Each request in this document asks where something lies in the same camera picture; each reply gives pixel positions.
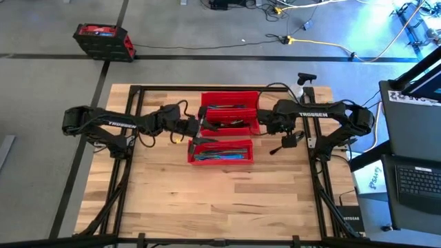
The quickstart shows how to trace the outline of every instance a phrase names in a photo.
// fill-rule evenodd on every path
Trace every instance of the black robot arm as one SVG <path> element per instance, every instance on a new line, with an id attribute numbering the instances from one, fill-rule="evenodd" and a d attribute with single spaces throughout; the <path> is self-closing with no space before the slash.
<path id="1" fill-rule="evenodd" d="M 132 152 L 130 148 L 134 145 L 134 140 L 139 134 L 155 137 L 165 130 L 171 132 L 171 140 L 173 133 L 197 138 L 202 122 L 196 120 L 195 116 L 187 116 L 188 119 L 181 119 L 181 110 L 178 104 L 161 106 L 159 110 L 145 116 L 132 116 L 131 114 L 107 111 L 99 107 L 80 106 L 65 111 L 62 130 L 67 136 L 85 134 L 89 143 L 105 145 L 112 158 L 125 159 L 130 156 Z M 124 127 L 136 130 L 136 132 L 128 137 L 122 134 L 114 135 L 101 128 L 102 125 Z M 199 143 L 214 141 L 206 139 L 199 141 Z"/>
<path id="2" fill-rule="evenodd" d="M 344 143 L 352 136 L 364 136 L 371 132 L 373 114 L 367 108 L 355 104 L 336 103 L 296 103 L 282 99 L 275 104 L 273 110 L 258 110 L 258 122 L 267 126 L 268 134 L 285 132 L 282 147 L 297 146 L 297 137 L 292 134 L 296 127 L 297 117 L 333 118 L 341 126 L 328 136 L 317 137 L 314 156 L 328 161 L 332 149 Z"/>

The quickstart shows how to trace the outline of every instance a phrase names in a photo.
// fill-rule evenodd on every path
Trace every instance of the wooden table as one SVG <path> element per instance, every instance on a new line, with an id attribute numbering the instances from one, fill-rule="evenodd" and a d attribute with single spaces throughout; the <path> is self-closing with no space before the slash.
<path id="1" fill-rule="evenodd" d="M 128 84 L 113 85 L 107 110 L 124 112 L 129 88 Z M 328 87 L 315 87 L 315 92 L 318 103 L 332 100 Z M 201 92 L 146 92 L 141 115 L 181 99 L 187 99 L 188 112 L 196 114 L 200 95 Z M 288 98 L 287 93 L 266 92 L 260 98 L 260 108 L 272 109 L 283 98 Z M 323 118 L 320 123 L 324 135 L 338 128 L 331 119 Z M 119 128 L 107 129 L 119 133 Z M 302 129 L 298 118 L 296 130 Z M 162 133 L 154 148 L 143 147 L 137 141 L 121 237 L 137 237 L 144 232 L 149 238 L 289 240 L 292 235 L 299 235 L 302 240 L 320 240 L 305 139 L 296 148 L 281 149 L 270 156 L 269 151 L 280 146 L 282 135 L 255 136 L 253 165 L 195 167 L 187 163 L 188 138 L 173 145 L 169 135 Z M 150 139 L 143 137 L 146 143 Z M 343 152 L 334 154 L 345 157 Z M 75 232 L 86 228 L 103 206 L 112 165 L 107 150 L 95 154 Z M 339 158 L 329 161 L 329 170 L 337 200 L 339 194 L 353 189 L 351 173 Z M 355 194 L 345 194 L 343 203 L 357 205 Z M 329 212 L 325 205 L 324 208 L 330 236 Z"/>

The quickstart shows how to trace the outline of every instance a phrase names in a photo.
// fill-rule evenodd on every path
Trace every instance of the computer monitor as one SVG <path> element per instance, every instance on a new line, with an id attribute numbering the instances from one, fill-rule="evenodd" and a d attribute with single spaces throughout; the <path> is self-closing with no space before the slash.
<path id="1" fill-rule="evenodd" d="M 420 74 L 441 60 L 441 47 L 435 49 L 408 72 L 394 81 L 390 81 L 394 90 L 401 90 L 403 95 L 430 99 L 441 103 L 441 64 L 429 70 L 420 79 Z"/>

